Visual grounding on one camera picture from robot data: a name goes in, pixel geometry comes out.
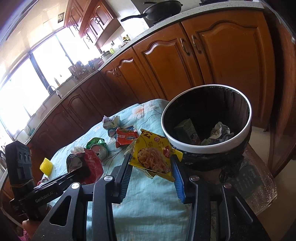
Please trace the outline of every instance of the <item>metal bolt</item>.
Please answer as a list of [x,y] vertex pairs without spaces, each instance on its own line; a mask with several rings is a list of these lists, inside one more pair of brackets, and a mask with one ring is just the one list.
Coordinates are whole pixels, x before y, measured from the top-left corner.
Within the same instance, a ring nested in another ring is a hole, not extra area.
[[224,183],[223,186],[228,189],[230,189],[232,187],[232,185],[230,183]]
[[200,177],[199,176],[191,176],[190,179],[192,181],[199,181],[200,180]]
[[79,183],[72,183],[71,187],[72,187],[73,189],[77,189],[77,188],[80,187],[80,184],[79,184]]
[[112,179],[113,179],[112,176],[105,176],[105,177],[104,177],[104,180],[105,180],[106,182],[109,182],[109,181],[111,181]]

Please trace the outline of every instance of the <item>faucet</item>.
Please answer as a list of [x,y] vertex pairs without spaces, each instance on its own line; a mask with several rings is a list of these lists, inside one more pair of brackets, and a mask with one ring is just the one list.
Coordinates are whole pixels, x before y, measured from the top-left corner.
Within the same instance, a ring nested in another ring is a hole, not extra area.
[[49,88],[50,88],[50,87],[51,87],[51,88],[54,88],[56,94],[59,96],[60,99],[63,98],[63,95],[61,94],[61,92],[59,92],[59,91],[58,91],[54,86],[52,86],[52,85],[50,85],[50,86],[47,87],[47,91],[48,91],[49,94],[51,94],[50,91],[49,91]]

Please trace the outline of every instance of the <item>tiled floor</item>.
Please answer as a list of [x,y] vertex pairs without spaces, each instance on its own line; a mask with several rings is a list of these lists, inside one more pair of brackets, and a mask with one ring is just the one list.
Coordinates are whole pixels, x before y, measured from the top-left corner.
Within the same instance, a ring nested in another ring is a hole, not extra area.
[[[250,145],[267,163],[270,133],[253,127]],[[258,218],[272,241],[280,241],[296,218],[296,161],[291,160],[275,178],[277,199]]]

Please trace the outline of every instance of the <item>trash can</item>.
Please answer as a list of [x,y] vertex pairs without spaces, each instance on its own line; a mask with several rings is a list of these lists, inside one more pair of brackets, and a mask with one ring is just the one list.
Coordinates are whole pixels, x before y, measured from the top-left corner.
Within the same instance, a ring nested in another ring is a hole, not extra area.
[[[214,145],[183,143],[174,128],[189,118],[201,141],[219,121],[234,132],[234,137]],[[185,166],[210,171],[242,160],[252,131],[251,119],[251,104],[242,92],[225,85],[202,85],[176,96],[163,111],[161,126],[171,145],[183,152]]]

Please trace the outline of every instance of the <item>black wok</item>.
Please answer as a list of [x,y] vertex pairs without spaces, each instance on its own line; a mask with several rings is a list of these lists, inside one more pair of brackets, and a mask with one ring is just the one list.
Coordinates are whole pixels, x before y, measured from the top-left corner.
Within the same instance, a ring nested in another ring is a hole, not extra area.
[[181,4],[179,1],[176,0],[169,0],[164,2],[144,2],[144,4],[153,4],[152,6],[148,7],[144,10],[143,14],[140,15],[132,15],[126,18],[121,19],[121,22],[128,20],[130,18],[144,18],[158,22],[160,20],[166,19],[173,15],[176,15],[181,12]]

